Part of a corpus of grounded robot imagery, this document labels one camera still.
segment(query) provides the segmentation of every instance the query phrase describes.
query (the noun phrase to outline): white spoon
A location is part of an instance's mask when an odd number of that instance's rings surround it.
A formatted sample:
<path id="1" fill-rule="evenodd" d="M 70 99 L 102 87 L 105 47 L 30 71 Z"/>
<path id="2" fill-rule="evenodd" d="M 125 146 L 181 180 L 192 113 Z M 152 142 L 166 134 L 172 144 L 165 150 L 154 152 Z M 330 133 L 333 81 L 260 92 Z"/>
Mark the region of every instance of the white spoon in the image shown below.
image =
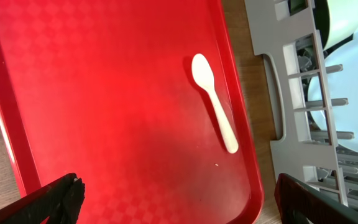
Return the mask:
<path id="1" fill-rule="evenodd" d="M 208 93 L 209 98 L 211 99 L 227 151 L 230 153 L 237 152 L 239 143 L 237 142 L 233 129 L 230 126 L 229 120 L 227 120 L 221 102 L 215 92 L 214 74 L 204 55 L 196 54 L 193 57 L 191 72 L 193 73 L 194 81 Z"/>

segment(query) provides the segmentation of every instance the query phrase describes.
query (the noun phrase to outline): dish rack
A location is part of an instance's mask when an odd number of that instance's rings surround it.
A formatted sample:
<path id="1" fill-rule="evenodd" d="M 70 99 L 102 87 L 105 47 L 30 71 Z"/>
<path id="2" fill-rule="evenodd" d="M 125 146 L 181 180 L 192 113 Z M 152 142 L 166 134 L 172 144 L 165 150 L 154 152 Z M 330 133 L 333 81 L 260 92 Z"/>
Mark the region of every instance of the dish rack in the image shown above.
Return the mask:
<path id="1" fill-rule="evenodd" d="M 255 55 L 263 55 L 277 141 L 271 141 L 276 179 L 282 172 L 304 181 L 343 205 L 358 210 L 358 153 L 338 145 L 354 133 L 336 131 L 327 75 L 342 65 L 324 66 L 323 46 L 313 17 L 314 1 L 290 15 L 287 0 L 245 0 Z M 310 37 L 316 68 L 300 72 L 296 42 Z M 321 101 L 305 101 L 302 79 L 318 77 Z M 310 128 L 309 111 L 326 115 L 327 131 Z"/>

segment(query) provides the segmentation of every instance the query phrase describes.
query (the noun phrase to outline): white plate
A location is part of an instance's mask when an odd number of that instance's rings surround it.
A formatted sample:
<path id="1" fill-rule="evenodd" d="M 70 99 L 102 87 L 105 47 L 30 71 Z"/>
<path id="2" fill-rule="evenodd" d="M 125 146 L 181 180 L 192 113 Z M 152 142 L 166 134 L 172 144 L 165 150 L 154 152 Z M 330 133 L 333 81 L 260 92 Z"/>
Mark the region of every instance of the white plate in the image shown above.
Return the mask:
<path id="1" fill-rule="evenodd" d="M 343 64 L 343 71 L 328 75 L 331 98 L 348 98 L 349 104 L 335 106 L 334 117 L 337 131 L 352 131 L 354 139 L 338 140 L 339 144 L 358 152 L 358 39 L 353 40 L 325 60 L 326 66 Z M 321 90 L 317 77 L 312 78 L 308 90 L 308 100 L 321 100 Z M 322 130 L 327 130 L 324 111 L 312 111 L 311 115 Z"/>

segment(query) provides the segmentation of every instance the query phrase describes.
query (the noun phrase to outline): red surface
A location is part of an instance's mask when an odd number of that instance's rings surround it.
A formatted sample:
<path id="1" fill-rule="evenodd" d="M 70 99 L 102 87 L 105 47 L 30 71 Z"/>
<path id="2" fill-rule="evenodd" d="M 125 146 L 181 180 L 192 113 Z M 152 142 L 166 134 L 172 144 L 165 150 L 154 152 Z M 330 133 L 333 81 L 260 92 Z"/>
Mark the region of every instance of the red surface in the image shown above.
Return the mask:
<path id="1" fill-rule="evenodd" d="M 191 77 L 197 53 L 235 154 Z M 0 124 L 22 195 L 83 178 L 80 223 L 251 223 L 262 207 L 219 0 L 0 0 Z"/>

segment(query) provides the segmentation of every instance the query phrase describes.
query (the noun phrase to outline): wood grain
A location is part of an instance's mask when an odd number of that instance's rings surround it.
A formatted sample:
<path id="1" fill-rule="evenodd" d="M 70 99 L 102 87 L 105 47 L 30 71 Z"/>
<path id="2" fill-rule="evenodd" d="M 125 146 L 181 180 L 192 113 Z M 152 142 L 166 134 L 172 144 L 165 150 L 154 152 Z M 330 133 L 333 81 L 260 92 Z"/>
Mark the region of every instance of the wood grain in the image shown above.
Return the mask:
<path id="1" fill-rule="evenodd" d="M 265 204 L 257 223 L 280 223 L 269 144 L 275 139 L 275 131 L 263 60 L 252 51 L 244 0 L 223 0 L 223 6 L 265 189 Z M 19 197 L 0 130 L 0 208 Z"/>

